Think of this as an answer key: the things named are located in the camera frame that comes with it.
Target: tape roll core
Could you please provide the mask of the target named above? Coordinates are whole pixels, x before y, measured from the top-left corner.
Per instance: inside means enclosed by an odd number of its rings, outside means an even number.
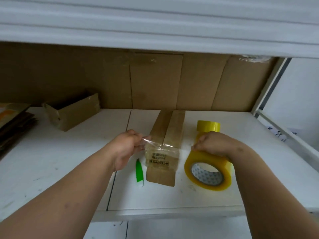
[[[199,164],[194,163],[191,167],[192,174],[197,180],[211,186],[220,185],[224,181],[224,176],[218,169],[217,172],[210,172],[201,168]]]

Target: person's right hand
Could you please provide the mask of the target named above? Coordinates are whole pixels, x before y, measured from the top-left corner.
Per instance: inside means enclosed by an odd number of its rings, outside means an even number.
[[[192,146],[193,151],[204,151],[213,155],[228,157],[231,160],[234,152],[243,150],[246,145],[220,132],[208,132]]]

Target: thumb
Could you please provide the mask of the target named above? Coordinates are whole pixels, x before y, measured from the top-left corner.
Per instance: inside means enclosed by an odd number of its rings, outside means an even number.
[[[203,151],[204,150],[204,145],[202,142],[196,143],[194,146],[192,146],[193,151]]]

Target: stack of flattened cardboard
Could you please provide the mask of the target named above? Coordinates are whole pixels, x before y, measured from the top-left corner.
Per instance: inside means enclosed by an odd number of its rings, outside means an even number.
[[[160,111],[150,133],[157,148],[146,146],[147,181],[175,186],[184,118],[185,111]]]
[[[36,124],[34,115],[26,112],[29,106],[21,103],[0,103],[0,159]]]

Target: hand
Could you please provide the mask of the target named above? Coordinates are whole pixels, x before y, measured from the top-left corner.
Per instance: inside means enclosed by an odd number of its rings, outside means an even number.
[[[234,138],[220,132],[208,132],[198,139],[192,146],[194,151],[204,151],[221,157],[228,157],[231,160],[236,150],[243,150],[246,145]]]
[[[111,154],[114,158],[114,171],[123,169],[129,158],[139,152],[144,150],[146,142],[143,140],[143,136],[134,130],[128,130],[117,135],[112,141],[110,141],[101,150],[106,151],[106,153]]]

